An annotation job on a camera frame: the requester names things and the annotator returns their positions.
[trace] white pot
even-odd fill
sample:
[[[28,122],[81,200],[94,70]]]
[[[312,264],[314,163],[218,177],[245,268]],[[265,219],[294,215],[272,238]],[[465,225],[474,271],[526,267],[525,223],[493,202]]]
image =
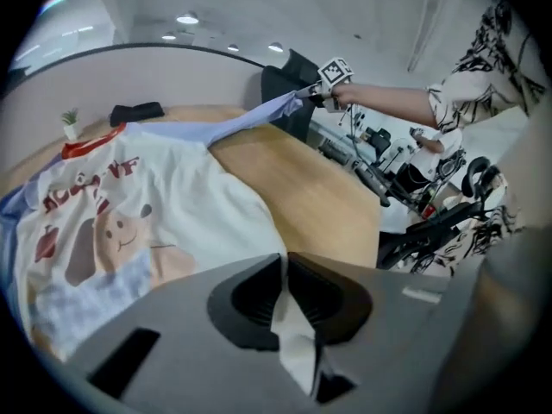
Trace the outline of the white pot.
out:
[[[66,137],[70,141],[75,141],[78,138],[80,131],[78,130],[77,124],[71,124],[63,127],[63,131],[66,133]]]

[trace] wooden table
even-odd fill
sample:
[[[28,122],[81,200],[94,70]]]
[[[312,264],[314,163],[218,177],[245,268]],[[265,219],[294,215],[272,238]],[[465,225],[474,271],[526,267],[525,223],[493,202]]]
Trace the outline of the wooden table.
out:
[[[178,106],[151,121],[220,122],[242,115],[233,106]],[[104,135],[102,120],[85,128],[81,140]],[[3,175],[0,197],[48,163],[58,140]],[[228,172],[255,189],[273,215],[289,251],[374,267],[378,252],[380,202],[360,181],[315,150],[271,124],[243,130],[210,151]]]

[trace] white t-shirt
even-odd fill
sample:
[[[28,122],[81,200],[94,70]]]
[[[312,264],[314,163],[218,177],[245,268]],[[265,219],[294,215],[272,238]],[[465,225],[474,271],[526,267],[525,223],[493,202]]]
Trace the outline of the white t-shirt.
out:
[[[446,160],[460,148],[462,132],[460,129],[451,130],[446,134],[437,132],[431,139],[441,142],[444,151],[441,154],[434,154],[427,148],[422,147],[411,159],[411,164],[429,181],[435,179],[439,161]]]

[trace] small potted plant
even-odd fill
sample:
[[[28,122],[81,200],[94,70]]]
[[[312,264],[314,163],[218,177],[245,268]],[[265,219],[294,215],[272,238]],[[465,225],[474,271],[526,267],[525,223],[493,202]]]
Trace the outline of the small potted plant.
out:
[[[63,130],[66,137],[72,141],[78,138],[77,113],[77,109],[72,109],[61,116],[61,121],[65,124]]]

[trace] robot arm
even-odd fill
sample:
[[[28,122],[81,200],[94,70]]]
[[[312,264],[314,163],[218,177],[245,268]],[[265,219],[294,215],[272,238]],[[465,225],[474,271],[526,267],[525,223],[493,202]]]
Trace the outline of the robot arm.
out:
[[[320,81],[301,89],[297,96],[309,98],[317,107],[324,107],[328,112],[344,111],[331,92],[337,85],[350,83],[353,70],[344,59],[334,57],[318,69],[318,75]]]

